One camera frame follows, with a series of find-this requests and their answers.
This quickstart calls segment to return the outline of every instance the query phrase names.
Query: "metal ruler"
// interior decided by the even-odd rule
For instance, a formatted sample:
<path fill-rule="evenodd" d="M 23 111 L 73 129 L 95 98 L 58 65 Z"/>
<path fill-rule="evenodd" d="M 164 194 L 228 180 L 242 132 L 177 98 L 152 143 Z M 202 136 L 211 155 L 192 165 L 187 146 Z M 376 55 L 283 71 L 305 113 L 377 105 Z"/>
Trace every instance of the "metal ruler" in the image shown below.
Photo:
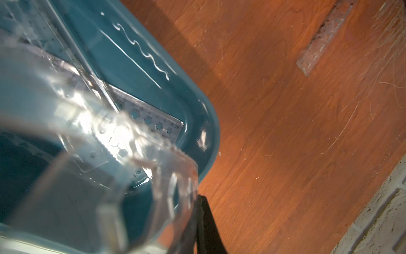
<path fill-rule="evenodd" d="M 311 39 L 302 56 L 296 62 L 296 65 L 303 71 L 306 77 L 316 66 L 327 45 L 337 34 L 337 31 L 345 22 L 356 2 L 357 0 L 338 0 L 335 3 L 316 35 Z"/>

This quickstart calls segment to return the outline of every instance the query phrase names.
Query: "plastic container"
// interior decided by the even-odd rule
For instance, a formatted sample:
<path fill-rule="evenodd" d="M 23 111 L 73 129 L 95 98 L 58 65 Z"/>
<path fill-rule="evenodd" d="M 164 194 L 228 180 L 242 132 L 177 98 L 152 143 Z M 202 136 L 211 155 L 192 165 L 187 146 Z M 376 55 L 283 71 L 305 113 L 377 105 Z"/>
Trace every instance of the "plastic container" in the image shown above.
<path fill-rule="evenodd" d="M 3 7 L 0 248 L 177 251 L 218 150 L 210 102 L 118 1 Z M 186 154 L 121 112 L 109 84 L 181 121 Z"/>

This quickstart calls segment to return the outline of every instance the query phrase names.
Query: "submerged ruler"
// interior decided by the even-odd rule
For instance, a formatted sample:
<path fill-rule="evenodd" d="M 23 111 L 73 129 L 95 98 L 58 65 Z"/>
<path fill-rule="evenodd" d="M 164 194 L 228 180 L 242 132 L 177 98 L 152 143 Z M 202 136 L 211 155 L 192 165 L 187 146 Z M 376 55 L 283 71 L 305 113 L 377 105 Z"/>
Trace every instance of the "submerged ruler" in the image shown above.
<path fill-rule="evenodd" d="M 338 0 L 327 15 L 316 35 L 311 39 L 296 65 L 307 77 L 318 63 L 327 45 L 334 38 L 341 25 L 345 22 L 357 0 Z"/>
<path fill-rule="evenodd" d="M 58 73 L 61 76 L 66 77 L 70 85 L 74 87 L 75 90 L 88 90 L 83 79 L 80 77 L 79 72 L 73 65 L 44 52 L 40 48 L 30 46 L 28 44 L 22 45 L 35 55 L 45 57 L 52 61 L 55 66 L 58 66 Z M 181 120 L 111 84 L 109 84 L 109 86 L 112 92 L 113 100 L 115 101 L 119 110 L 127 111 L 132 119 L 134 119 L 136 122 L 146 124 L 151 132 L 157 132 L 163 138 L 169 139 L 171 143 L 175 144 L 184 125 Z"/>

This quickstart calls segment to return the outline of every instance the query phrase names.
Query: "floor scratch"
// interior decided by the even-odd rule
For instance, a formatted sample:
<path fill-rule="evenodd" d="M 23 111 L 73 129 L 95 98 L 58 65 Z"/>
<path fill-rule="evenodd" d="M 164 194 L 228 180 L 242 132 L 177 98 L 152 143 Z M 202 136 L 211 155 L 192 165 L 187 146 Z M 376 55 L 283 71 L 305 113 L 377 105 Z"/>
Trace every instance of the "floor scratch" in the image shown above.
<path fill-rule="evenodd" d="M 364 87 L 364 89 L 362 89 L 361 92 L 359 92 L 359 93 L 354 97 L 354 99 L 352 99 L 352 100 L 341 110 L 341 112 L 343 112 L 344 109 L 346 109 L 363 91 L 365 91 L 365 89 L 366 89 L 366 87 Z"/>
<path fill-rule="evenodd" d="M 352 119 L 352 117 L 353 117 L 353 115 L 354 115 L 354 113 L 355 113 L 355 111 L 356 111 L 356 109 L 357 109 L 357 107 L 358 107 L 358 104 L 359 104 L 359 102 L 356 104 L 356 106 L 355 106 L 355 108 L 354 108 L 354 111 L 353 111 L 352 114 L 351 114 L 351 117 L 348 119 L 348 122 L 347 122 L 347 124 L 344 126 L 344 129 L 341 131 L 340 135 L 338 135 L 338 137 L 334 140 L 334 142 L 330 145 L 330 147 L 327 148 L 327 150 L 326 150 L 325 152 L 322 152 L 321 154 L 325 154 L 325 153 L 335 144 L 335 142 L 337 142 L 337 140 L 338 140 L 338 138 L 341 136 L 341 134 L 343 134 L 344 130 L 346 129 L 346 127 L 347 127 L 347 125 L 348 125 L 348 123 L 351 121 L 351 119 Z"/>
<path fill-rule="evenodd" d="M 203 48 L 203 49 L 204 49 L 204 51 L 205 51 L 205 52 L 207 52 L 207 49 L 206 49 L 206 47 L 204 46 L 204 44 L 203 44 L 203 41 L 202 41 L 202 40 L 199 40 L 197 43 L 198 43 L 198 45 L 199 45 L 201 48 Z"/>
<path fill-rule="evenodd" d="M 372 117 L 372 120 L 374 119 L 374 116 L 372 115 L 372 110 L 371 110 L 371 102 L 369 102 L 369 114 Z"/>
<path fill-rule="evenodd" d="M 389 83 L 389 82 L 380 82 L 380 83 L 382 83 L 382 84 L 388 84 L 388 85 L 392 85 L 392 86 L 394 86 L 394 87 L 396 87 L 396 88 L 405 88 L 405 87 L 398 87 L 397 85 L 395 85 L 395 84 L 392 84 L 392 83 Z"/>
<path fill-rule="evenodd" d="M 384 2 L 381 6 L 381 8 L 379 9 L 379 11 L 381 11 L 383 9 L 383 7 L 385 7 L 386 3 Z"/>
<path fill-rule="evenodd" d="M 369 91 L 368 95 L 367 95 L 365 98 L 363 98 L 362 100 L 358 101 L 358 103 L 360 103 L 360 102 L 366 100 L 366 99 L 369 97 L 369 95 L 372 93 L 372 91 L 373 91 L 373 89 L 374 89 L 374 87 L 375 87 L 375 85 L 376 85 L 376 81 L 378 80 L 378 78 L 379 78 L 381 72 L 382 72 L 382 71 L 385 69 L 385 67 L 389 64 L 389 62 L 392 60 L 392 57 L 393 57 L 394 55 L 395 55 L 395 54 L 393 54 L 393 55 L 391 56 L 391 58 L 388 60 L 388 62 L 385 64 L 385 66 L 382 67 L 382 68 L 379 70 L 378 74 L 376 75 L 374 84 L 373 84 L 371 90 Z"/>
<path fill-rule="evenodd" d="M 222 45 L 222 43 L 221 43 L 221 40 L 220 40 L 219 42 L 220 42 L 221 60 L 223 60 L 223 59 L 224 59 L 224 54 L 223 54 L 223 45 Z"/>
<path fill-rule="evenodd" d="M 355 149 L 355 151 L 352 153 L 352 155 L 354 155 L 354 154 L 355 154 L 355 152 L 358 150 L 358 148 L 359 148 L 359 147 L 357 147 L 357 148 Z"/>
<path fill-rule="evenodd" d="M 400 108 L 402 109 L 403 107 L 400 106 L 399 101 L 397 100 L 397 95 L 396 95 L 396 85 L 395 85 L 395 61 L 393 61 L 393 91 L 395 92 L 396 104 L 397 104 L 398 107 L 400 107 Z"/>

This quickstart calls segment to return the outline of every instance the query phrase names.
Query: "wooden floor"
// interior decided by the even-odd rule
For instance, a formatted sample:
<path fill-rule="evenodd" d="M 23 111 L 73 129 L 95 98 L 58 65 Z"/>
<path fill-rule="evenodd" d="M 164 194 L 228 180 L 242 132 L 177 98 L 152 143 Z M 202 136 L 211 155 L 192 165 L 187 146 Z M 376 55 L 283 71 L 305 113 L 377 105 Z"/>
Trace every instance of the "wooden floor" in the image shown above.
<path fill-rule="evenodd" d="M 406 151 L 402 0 L 358 0 L 309 77 L 335 0 L 123 0 L 213 103 L 199 187 L 229 253 L 328 254 Z"/>

